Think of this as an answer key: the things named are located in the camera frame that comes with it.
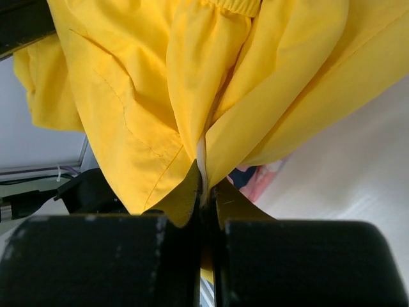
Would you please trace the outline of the yellow shorts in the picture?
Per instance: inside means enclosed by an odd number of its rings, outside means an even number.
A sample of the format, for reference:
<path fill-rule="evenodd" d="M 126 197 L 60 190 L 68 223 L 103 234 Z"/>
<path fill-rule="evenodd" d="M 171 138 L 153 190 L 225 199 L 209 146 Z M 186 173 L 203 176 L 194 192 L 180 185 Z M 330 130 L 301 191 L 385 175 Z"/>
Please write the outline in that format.
<path fill-rule="evenodd" d="M 49 1 L 13 55 L 35 125 L 87 135 L 131 214 L 194 161 L 212 188 L 287 156 L 408 73 L 407 1 Z"/>

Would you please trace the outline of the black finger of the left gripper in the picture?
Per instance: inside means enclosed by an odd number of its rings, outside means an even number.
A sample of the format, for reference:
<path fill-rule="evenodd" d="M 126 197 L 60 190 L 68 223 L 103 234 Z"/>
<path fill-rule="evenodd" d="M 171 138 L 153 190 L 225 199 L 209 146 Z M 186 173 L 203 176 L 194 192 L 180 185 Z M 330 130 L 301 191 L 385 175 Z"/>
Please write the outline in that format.
<path fill-rule="evenodd" d="M 1 59 L 55 33 L 46 0 L 1 0 Z"/>

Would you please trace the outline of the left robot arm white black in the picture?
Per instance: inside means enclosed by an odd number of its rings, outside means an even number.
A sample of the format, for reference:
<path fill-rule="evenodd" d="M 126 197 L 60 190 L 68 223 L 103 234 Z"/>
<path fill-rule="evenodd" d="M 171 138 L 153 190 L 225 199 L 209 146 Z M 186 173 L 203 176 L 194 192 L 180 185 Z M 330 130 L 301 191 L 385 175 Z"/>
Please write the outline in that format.
<path fill-rule="evenodd" d="M 1 1 L 1 60 L 56 33 L 47 1 Z M 1 222 L 27 217 L 40 208 L 46 196 L 61 200 L 71 214 L 126 214 L 122 202 L 99 169 L 76 177 L 56 190 L 30 191 L 1 198 Z"/>

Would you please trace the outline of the pink whale print shorts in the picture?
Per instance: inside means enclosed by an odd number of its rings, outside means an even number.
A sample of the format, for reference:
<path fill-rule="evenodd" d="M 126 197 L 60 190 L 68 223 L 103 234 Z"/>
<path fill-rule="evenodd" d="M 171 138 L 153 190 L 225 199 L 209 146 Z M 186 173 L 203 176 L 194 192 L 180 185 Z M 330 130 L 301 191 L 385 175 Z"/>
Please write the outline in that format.
<path fill-rule="evenodd" d="M 274 178 L 289 159 L 289 155 L 270 164 L 260 166 L 239 166 L 227 179 L 252 203 L 258 201 Z"/>

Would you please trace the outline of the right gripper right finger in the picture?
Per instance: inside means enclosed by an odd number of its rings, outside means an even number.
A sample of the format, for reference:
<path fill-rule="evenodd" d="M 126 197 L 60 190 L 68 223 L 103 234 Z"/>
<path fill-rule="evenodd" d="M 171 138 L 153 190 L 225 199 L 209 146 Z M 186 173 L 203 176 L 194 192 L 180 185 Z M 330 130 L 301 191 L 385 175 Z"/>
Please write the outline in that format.
<path fill-rule="evenodd" d="M 381 231 L 364 221 L 277 220 L 229 181 L 212 189 L 217 306 L 407 306 Z"/>

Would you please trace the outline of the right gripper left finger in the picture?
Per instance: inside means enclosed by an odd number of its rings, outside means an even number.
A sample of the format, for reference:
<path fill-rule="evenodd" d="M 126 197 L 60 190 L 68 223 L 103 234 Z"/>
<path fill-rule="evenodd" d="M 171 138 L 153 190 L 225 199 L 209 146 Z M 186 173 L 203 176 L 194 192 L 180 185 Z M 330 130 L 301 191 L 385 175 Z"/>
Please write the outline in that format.
<path fill-rule="evenodd" d="M 141 215 L 32 216 L 1 258 L 2 306 L 198 306 L 201 174 Z"/>

